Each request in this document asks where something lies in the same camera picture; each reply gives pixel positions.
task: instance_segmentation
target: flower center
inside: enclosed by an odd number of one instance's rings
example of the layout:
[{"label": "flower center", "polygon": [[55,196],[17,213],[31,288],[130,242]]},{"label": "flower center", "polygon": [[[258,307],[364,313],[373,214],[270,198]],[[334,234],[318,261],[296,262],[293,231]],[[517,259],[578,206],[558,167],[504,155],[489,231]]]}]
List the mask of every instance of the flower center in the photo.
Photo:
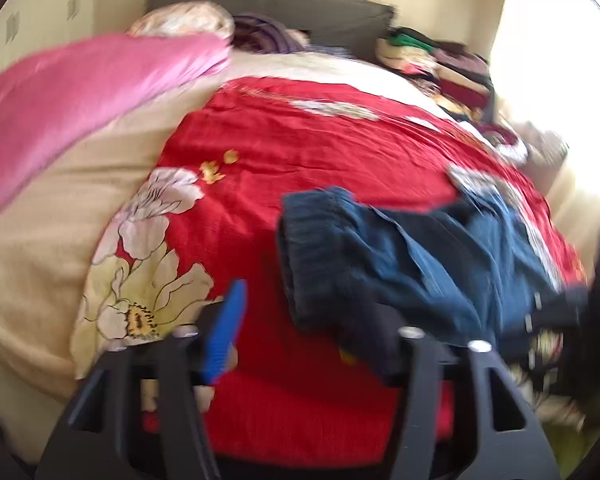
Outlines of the flower center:
[{"label": "flower center", "polygon": [[137,303],[129,306],[126,311],[126,333],[131,337],[140,339],[153,339],[157,337],[154,316],[147,307]]}]

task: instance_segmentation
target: yellow flower print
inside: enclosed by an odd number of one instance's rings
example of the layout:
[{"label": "yellow flower print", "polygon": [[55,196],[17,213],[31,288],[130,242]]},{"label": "yellow flower print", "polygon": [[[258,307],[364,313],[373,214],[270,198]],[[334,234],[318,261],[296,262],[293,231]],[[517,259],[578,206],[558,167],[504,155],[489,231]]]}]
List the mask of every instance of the yellow flower print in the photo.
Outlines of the yellow flower print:
[{"label": "yellow flower print", "polygon": [[213,184],[218,180],[224,178],[224,174],[220,173],[220,167],[214,160],[211,162],[203,162],[200,164],[200,171],[202,171],[202,180],[207,184]]},{"label": "yellow flower print", "polygon": [[224,152],[224,163],[225,164],[235,164],[236,162],[238,162],[238,159],[240,157],[238,156],[238,152],[236,152],[235,150],[227,150]]},{"label": "yellow flower print", "polygon": [[71,339],[77,378],[88,373],[108,340],[134,345],[163,338],[175,326],[195,321],[209,303],[222,300],[207,299],[214,280],[201,264],[178,276],[179,262],[163,242],[131,267],[117,256],[91,266]]}]

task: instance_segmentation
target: bed sheet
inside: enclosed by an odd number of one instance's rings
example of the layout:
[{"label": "bed sheet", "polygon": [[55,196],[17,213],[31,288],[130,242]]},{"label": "bed sheet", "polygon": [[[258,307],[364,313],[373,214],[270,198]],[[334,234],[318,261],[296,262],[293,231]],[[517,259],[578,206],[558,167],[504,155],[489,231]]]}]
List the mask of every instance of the bed sheet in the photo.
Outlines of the bed sheet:
[{"label": "bed sheet", "polygon": [[371,64],[234,52],[222,73],[166,92],[78,142],[0,213],[0,362],[26,383],[61,398],[74,390],[69,339],[104,226],[145,180],[184,115],[242,76],[346,83],[447,117],[407,81]]}]

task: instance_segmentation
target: pink blanket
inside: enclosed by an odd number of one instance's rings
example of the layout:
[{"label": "pink blanket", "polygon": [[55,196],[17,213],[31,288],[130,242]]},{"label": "pink blanket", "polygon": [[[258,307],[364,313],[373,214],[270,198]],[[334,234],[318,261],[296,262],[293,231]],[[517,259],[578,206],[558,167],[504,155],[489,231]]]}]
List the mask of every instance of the pink blanket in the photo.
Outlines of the pink blanket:
[{"label": "pink blanket", "polygon": [[27,57],[0,74],[0,209],[86,134],[228,64],[215,34],[100,36]]}]

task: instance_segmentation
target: wall outlet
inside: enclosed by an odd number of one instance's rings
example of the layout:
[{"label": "wall outlet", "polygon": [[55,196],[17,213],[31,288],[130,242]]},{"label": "wall outlet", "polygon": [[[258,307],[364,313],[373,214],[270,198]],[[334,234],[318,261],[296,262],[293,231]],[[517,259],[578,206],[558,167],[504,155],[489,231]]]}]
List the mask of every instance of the wall outlet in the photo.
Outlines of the wall outlet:
[{"label": "wall outlet", "polygon": [[7,18],[7,38],[5,44],[11,43],[20,30],[20,11],[12,12]]},{"label": "wall outlet", "polygon": [[80,0],[69,0],[66,3],[66,20],[74,19],[80,12]]}]

